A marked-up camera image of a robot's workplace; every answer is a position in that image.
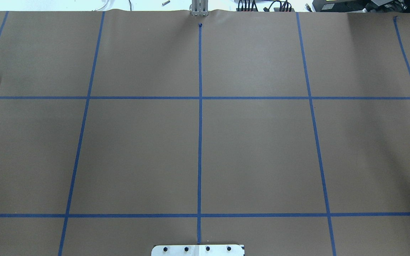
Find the black monitor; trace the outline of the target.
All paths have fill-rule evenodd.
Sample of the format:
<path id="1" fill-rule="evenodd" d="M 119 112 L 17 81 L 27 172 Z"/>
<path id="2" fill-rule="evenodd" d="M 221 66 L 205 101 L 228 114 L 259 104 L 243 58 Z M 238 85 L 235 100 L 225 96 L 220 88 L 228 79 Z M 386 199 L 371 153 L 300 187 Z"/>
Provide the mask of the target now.
<path id="1" fill-rule="evenodd" d="M 313 0 L 316 12 L 410 13 L 410 0 Z"/>

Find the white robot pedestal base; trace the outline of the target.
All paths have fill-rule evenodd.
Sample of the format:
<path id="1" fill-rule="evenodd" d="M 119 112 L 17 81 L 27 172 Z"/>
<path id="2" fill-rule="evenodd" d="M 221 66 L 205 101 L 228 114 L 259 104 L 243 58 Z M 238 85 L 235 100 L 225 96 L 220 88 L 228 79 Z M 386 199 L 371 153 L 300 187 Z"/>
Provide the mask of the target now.
<path id="1" fill-rule="evenodd" d="M 159 245 L 154 246 L 152 256 L 245 256 L 244 245 Z"/>

